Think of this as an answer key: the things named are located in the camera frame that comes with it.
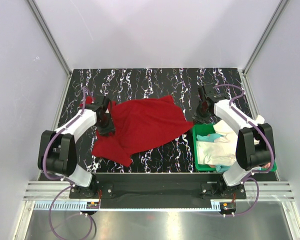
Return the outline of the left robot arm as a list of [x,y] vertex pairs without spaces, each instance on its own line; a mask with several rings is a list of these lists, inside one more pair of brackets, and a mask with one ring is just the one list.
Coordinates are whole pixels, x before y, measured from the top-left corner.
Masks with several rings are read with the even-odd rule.
[[86,99],[81,110],[67,123],[55,130],[42,133],[38,153],[38,168],[50,180],[66,179],[70,182],[71,198],[98,197],[96,177],[78,164],[76,143],[91,127],[100,136],[115,133],[111,116],[112,101],[102,95]]

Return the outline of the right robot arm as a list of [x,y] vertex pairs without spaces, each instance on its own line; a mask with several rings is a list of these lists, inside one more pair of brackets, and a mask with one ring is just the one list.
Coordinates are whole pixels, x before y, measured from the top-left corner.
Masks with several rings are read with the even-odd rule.
[[270,124],[258,124],[233,103],[233,99],[217,91],[218,85],[198,88],[199,104],[194,119],[204,123],[209,117],[223,120],[236,134],[235,163],[211,187],[202,190],[203,196],[232,198],[253,174],[267,174],[275,164],[273,129]]

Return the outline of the red t shirt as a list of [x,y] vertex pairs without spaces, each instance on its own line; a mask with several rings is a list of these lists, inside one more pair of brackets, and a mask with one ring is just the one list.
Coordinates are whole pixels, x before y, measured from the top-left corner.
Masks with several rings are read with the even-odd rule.
[[182,109],[171,95],[108,104],[115,132],[97,140],[91,154],[129,167],[131,156],[165,145],[190,130]]

